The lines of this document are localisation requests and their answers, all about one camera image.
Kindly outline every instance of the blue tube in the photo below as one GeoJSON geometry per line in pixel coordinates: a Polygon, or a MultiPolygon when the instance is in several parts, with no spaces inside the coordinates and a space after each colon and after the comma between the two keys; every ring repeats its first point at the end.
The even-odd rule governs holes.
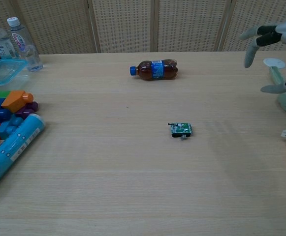
{"type": "Polygon", "coordinates": [[[0,145],[0,178],[44,127],[45,123],[42,117],[30,114],[0,145]]]}

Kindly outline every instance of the bottle label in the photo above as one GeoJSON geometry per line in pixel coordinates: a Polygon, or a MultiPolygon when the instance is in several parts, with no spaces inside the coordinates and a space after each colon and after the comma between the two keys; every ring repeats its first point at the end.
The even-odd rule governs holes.
{"type": "Polygon", "coordinates": [[[5,59],[17,57],[9,39],[0,39],[0,56],[5,59]]]}
{"type": "Polygon", "coordinates": [[[11,36],[15,40],[15,43],[17,44],[19,50],[24,51],[26,47],[24,38],[17,33],[12,33],[11,36]]]}
{"type": "Polygon", "coordinates": [[[163,78],[163,63],[161,60],[153,60],[152,61],[152,76],[153,79],[160,79],[163,78]]]}

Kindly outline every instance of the orange toy block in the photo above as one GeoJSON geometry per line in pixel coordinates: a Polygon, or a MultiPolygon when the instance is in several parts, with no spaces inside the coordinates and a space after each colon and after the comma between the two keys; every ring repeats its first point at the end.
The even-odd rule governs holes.
{"type": "Polygon", "coordinates": [[[15,113],[27,103],[33,102],[33,95],[22,90],[14,90],[9,93],[7,98],[1,104],[1,107],[15,113]]]}

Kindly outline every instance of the table surface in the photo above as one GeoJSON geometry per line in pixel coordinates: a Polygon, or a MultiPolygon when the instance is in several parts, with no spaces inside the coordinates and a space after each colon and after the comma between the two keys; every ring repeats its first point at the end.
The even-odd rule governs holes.
{"type": "Polygon", "coordinates": [[[249,69],[244,52],[42,56],[17,86],[47,127],[0,181],[0,236],[286,236],[286,112],[259,91],[267,57],[286,62],[286,52],[258,52],[249,69]],[[129,75],[166,58],[178,61],[174,81],[129,75]],[[195,134],[172,138],[168,122],[195,134]]]}

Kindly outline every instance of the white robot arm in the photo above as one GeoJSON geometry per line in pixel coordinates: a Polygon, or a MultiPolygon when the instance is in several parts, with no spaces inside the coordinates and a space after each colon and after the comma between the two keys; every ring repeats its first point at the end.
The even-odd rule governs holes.
{"type": "MultiPolygon", "coordinates": [[[[252,27],[242,33],[239,39],[245,40],[258,35],[260,35],[260,37],[255,38],[247,49],[245,57],[246,68],[251,66],[254,56],[260,47],[274,44],[279,41],[286,44],[286,22],[277,26],[252,27]]],[[[283,93],[286,92],[286,83],[281,85],[268,85],[261,88],[261,91],[268,93],[283,93]]]]}

